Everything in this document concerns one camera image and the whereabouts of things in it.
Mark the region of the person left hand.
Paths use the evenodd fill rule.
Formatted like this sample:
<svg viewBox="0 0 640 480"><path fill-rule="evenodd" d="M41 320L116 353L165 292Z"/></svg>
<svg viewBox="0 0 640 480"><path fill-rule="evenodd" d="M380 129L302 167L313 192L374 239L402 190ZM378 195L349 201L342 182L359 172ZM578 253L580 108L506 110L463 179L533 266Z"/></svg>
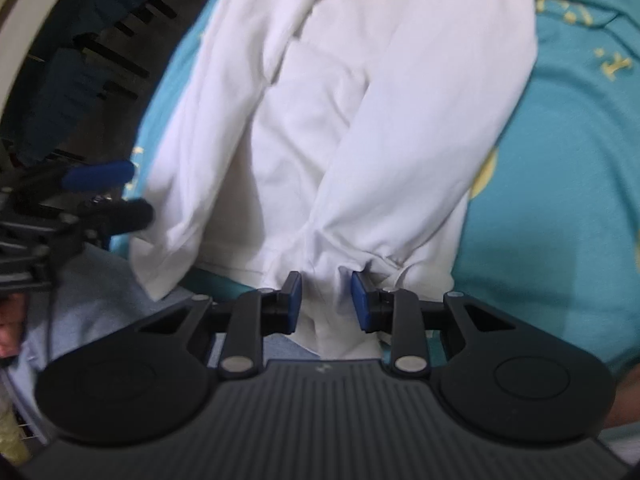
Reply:
<svg viewBox="0 0 640 480"><path fill-rule="evenodd" d="M22 292L1 298L0 358L9 359L20 353L28 300Z"/></svg>

